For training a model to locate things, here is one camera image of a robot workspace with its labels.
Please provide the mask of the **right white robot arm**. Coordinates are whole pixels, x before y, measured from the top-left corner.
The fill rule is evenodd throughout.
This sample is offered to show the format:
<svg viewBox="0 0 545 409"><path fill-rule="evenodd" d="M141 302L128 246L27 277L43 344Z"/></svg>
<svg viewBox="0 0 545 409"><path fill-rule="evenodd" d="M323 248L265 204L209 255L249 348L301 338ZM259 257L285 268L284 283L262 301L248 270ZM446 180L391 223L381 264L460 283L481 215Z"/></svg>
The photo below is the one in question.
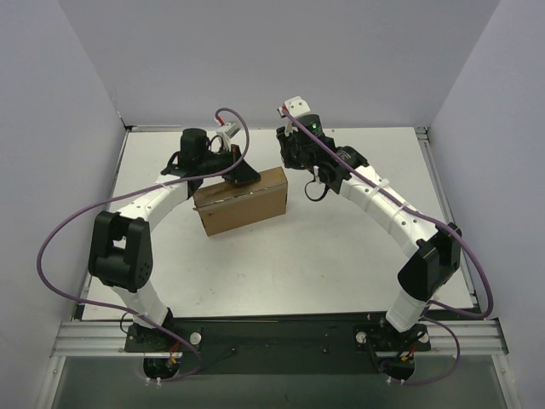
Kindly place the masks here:
<svg viewBox="0 0 545 409"><path fill-rule="evenodd" d="M284 167L312 173L326 192L356 204L400 246L408 261L399 271L400 291L386 312L386 321L398 332L408 331L460 267L461 246L452 236L459 228L417 217L416 209L362 154L336 145L324 134L317 114L304 115L299 121L300 127L288 124L276 130Z"/></svg>

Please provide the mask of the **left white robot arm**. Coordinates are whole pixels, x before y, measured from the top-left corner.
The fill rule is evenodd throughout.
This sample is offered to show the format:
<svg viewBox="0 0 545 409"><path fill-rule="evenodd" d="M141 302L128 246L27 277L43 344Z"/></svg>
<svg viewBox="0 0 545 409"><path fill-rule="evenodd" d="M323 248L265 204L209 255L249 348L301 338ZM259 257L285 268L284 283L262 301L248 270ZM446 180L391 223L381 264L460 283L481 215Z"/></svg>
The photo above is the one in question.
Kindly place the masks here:
<svg viewBox="0 0 545 409"><path fill-rule="evenodd" d="M178 205L187 202L204 179L220 176L232 186L259 181L260 174L247 164L246 147L232 143L239 131L235 123L222 125L213 139L199 128L182 131L175 151L152 189L114 212L95 217L88 270L112 289L131 314L135 330L156 350L169 348L175 339L171 310L161 301L151 281L152 231Z"/></svg>

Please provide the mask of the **brown cardboard express box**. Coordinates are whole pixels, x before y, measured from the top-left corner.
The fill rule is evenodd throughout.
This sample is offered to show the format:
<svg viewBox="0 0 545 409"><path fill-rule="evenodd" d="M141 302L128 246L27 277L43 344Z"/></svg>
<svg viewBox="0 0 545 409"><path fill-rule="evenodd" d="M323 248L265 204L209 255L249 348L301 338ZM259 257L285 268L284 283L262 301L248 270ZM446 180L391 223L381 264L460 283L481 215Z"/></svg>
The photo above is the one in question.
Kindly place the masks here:
<svg viewBox="0 0 545 409"><path fill-rule="evenodd" d="M209 237L282 216L287 199L288 181L281 167L262 171L255 183L234 186L224 181L193 195L194 210Z"/></svg>

